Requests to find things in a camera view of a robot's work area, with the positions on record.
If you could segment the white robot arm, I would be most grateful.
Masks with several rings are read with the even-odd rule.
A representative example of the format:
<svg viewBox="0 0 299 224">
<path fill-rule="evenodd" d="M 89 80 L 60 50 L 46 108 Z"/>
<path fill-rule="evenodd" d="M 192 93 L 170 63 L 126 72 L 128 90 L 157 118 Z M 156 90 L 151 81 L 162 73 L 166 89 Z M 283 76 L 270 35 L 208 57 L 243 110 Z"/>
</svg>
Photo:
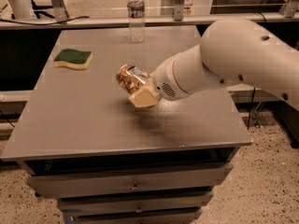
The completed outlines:
<svg viewBox="0 0 299 224">
<path fill-rule="evenodd" d="M 214 21 L 198 45 L 162 62 L 129 100 L 136 107 L 244 83 L 299 109 L 299 50 L 254 21 Z"/>
</svg>

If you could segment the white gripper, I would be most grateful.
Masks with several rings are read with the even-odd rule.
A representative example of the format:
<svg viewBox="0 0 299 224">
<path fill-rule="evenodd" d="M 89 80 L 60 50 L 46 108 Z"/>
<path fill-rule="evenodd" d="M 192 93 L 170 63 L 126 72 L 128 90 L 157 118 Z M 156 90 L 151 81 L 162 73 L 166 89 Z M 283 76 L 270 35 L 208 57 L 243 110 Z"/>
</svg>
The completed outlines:
<svg viewBox="0 0 299 224">
<path fill-rule="evenodd" d="M 151 86 L 145 86 L 133 93 L 129 100 L 135 107 L 149 107 L 159 103 L 161 96 L 168 101 L 187 98 L 189 94 L 176 82 L 174 73 L 175 58 L 163 61 L 154 71 Z"/>
</svg>

